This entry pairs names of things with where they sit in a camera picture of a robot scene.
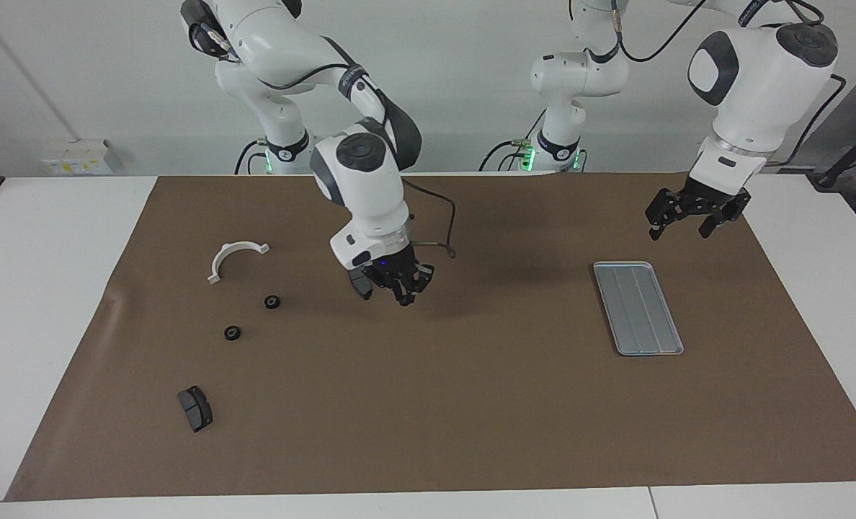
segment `rectangular tray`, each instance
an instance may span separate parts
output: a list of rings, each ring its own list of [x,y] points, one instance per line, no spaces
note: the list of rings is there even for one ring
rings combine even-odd
[[[621,355],[653,357],[685,352],[652,265],[598,262],[594,270],[613,341]]]

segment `green light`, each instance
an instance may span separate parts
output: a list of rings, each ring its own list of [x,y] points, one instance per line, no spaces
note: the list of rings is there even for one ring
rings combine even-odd
[[[521,169],[523,169],[524,171],[533,171],[534,159],[537,158],[537,150],[531,148],[529,151],[527,151],[527,155],[525,156],[525,158],[527,159],[527,161],[524,162],[524,164],[521,164]]]

